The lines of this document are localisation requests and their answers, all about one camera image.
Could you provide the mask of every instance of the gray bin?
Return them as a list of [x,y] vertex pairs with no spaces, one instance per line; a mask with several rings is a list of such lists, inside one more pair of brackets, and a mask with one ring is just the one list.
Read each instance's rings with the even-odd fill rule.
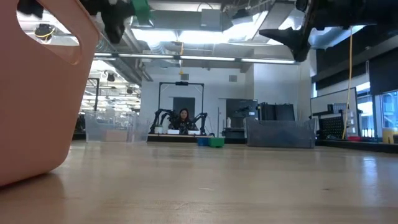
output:
[[312,149],[315,147],[315,121],[258,121],[245,118],[247,145]]

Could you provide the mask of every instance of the person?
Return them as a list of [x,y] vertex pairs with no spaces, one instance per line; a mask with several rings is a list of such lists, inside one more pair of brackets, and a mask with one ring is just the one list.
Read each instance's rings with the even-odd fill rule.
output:
[[188,131],[198,131],[196,124],[190,120],[189,111],[186,108],[180,110],[178,119],[170,124],[169,129],[180,130],[180,134],[188,134]]

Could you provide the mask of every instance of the clear plastic bin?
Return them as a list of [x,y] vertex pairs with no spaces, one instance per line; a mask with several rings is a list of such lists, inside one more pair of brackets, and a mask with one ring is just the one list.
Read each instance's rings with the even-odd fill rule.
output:
[[144,142],[147,141],[150,122],[135,113],[87,112],[87,142]]
[[310,121],[258,121],[244,119],[248,146],[314,148],[315,119]]

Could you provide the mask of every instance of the blue bin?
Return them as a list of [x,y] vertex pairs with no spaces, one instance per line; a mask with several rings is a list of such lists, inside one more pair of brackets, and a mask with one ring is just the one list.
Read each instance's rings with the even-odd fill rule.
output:
[[198,138],[198,146],[209,146],[208,138]]

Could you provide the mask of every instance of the dark hair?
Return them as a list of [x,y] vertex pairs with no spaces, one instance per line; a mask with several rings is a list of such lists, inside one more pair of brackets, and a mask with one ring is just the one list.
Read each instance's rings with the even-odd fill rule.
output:
[[178,114],[178,118],[181,119],[181,112],[186,111],[187,112],[187,118],[185,118],[186,121],[189,121],[189,111],[186,108],[182,108]]

